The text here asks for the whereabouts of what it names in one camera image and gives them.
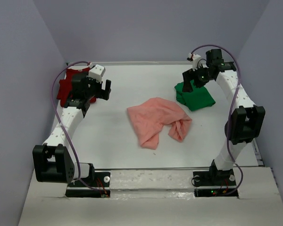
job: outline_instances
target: cloth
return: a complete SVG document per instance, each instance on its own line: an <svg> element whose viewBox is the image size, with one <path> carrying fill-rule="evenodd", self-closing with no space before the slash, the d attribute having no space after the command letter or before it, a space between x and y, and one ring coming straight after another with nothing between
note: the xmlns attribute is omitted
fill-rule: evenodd
<svg viewBox="0 0 283 226"><path fill-rule="evenodd" d="M192 119L175 102L159 97L151 98L139 106L127 108L139 145L155 150L159 133L164 125L172 125L169 136L182 142Z"/></svg>
<svg viewBox="0 0 283 226"><path fill-rule="evenodd" d="M196 88L192 82L191 85L193 87L193 92L191 93L182 92L183 82L175 86L176 100L179 103L187 106L191 111L211 107L216 103L205 87Z"/></svg>

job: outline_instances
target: purple cable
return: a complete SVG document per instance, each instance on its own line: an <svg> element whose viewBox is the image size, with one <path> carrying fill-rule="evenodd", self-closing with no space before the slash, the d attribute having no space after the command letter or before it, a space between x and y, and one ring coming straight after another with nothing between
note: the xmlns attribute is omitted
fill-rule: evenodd
<svg viewBox="0 0 283 226"><path fill-rule="evenodd" d="M237 66L237 76L238 76L238 84L237 84L237 87L236 87L236 91L234 93L234 96L233 96L233 100L232 100L232 103L231 103L231 107L230 107L230 112L228 114L228 123L227 123L227 132L226 132L226 147L227 147L227 151L228 151L228 154L230 155L233 163L237 166L237 168L240 170L241 172L241 179L240 179L240 182L239 184L236 186L235 189L233 189L232 191L228 192L228 193L225 193L224 195L221 195L221 196L225 196L225 195L229 195L229 194L232 194L234 193L235 191L238 190L238 188L240 187L240 185L242 184L242 181L243 181L243 171L241 169L241 167L236 163L236 160L235 158L233 157L232 153L231 153L231 150L230 150L230 140L229 140L229 136L230 136L230 128L231 128L231 115L232 115L232 111L233 111L233 107L234 107L234 103L235 103L235 99L238 95L238 91L239 91L239 86L241 84L241 74L240 74L240 67L239 67L239 64L236 60L236 58L233 56L233 54L231 54L227 49L219 46L219 45L214 45L214 44L207 44L207 45L202 45L202 46L199 46L197 48L195 48L191 53L193 54L196 50L202 48L202 47L209 47L209 46L213 46L213 47L217 47L217 48L220 48L222 49L223 51L225 51L226 53L228 53L231 58L233 59L233 61L235 62L236 66Z"/></svg>
<svg viewBox="0 0 283 226"><path fill-rule="evenodd" d="M71 147L71 149L72 149L72 151L73 151L73 153L74 153L74 155L75 155L75 160L76 160L77 168L78 168L78 178L77 178L76 180L79 180L79 181L80 181L83 185L85 185L86 187L88 187L88 188L90 188L90 189L92 189L92 190L98 191L98 189L95 189L95 188L93 188L93 187L87 185L84 181L81 180L81 166L80 166L80 162L79 162L79 157L77 156L77 153L76 153L76 151L75 151L75 147L74 147L73 143L71 142L71 139L70 139L69 134L67 133L67 131L66 131L64 125L62 124L61 118L60 118L60 116L59 116L59 114L58 114L58 111L57 111L57 106L55 105L55 102L54 102L54 100L53 100L53 89L54 89L54 85L55 85L55 83L56 83L58 77L59 77L64 71L66 71L69 67L74 66L74 65L77 65L77 64L80 64L80 63L85 63L85 64L88 65L90 62L87 62L87 61L77 61L77 62L74 62L74 63L72 63L72 64L69 64L67 67L65 67L65 68L57 75L57 77L55 78L55 80L54 80L53 83L52 83L50 98L51 98L51 104L52 104L53 110L55 111L55 115L56 115L56 117L57 117L57 120L58 120L58 122L59 122L59 124L60 124L60 126L61 126L61 128L62 128L62 130L63 130L63 132L65 133L65 136L66 136L66 138L67 138L67 141L69 142L69 145L70 145L70 147Z"/></svg>

